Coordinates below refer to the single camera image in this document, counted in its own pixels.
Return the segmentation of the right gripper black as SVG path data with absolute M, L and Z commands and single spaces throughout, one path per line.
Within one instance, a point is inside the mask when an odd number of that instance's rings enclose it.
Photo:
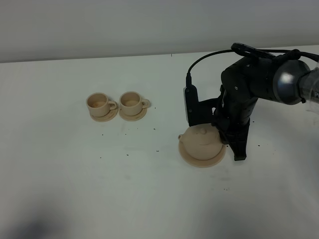
M 220 97 L 214 112 L 215 127 L 219 132 L 221 142 L 231 147 L 235 161 L 242 161 L 247 157 L 246 145 L 250 116 L 255 104 L 255 97 L 243 103 L 236 101 L 233 97 Z

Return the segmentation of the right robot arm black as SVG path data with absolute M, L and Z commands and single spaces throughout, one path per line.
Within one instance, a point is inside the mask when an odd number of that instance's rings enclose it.
M 244 57 L 222 72 L 221 81 L 216 127 L 236 161 L 246 159 L 250 116 L 258 99 L 319 104 L 319 70 L 301 60 Z

